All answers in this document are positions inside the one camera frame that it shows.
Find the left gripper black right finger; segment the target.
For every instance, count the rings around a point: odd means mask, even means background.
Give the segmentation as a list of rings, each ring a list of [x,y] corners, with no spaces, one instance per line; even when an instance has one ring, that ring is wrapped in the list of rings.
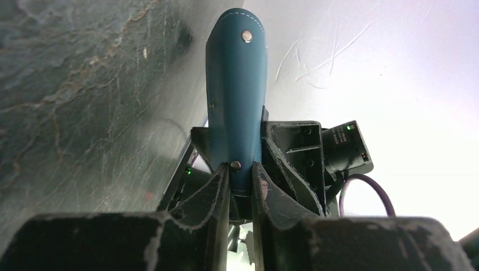
[[[472,270],[445,227],[426,217],[321,217],[252,166],[256,270]]]

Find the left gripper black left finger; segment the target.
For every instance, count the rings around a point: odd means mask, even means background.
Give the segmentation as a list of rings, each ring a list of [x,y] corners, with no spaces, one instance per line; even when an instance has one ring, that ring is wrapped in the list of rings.
[[[226,270],[229,167],[170,211],[32,217],[2,270]]]

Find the blue card holder wallet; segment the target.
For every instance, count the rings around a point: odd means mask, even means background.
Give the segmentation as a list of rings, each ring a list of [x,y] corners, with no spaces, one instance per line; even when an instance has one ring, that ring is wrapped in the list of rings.
[[[220,15],[206,43],[206,92],[211,166],[230,169],[230,189],[250,196],[251,168],[262,160],[261,124],[267,44],[259,18],[243,8]]]

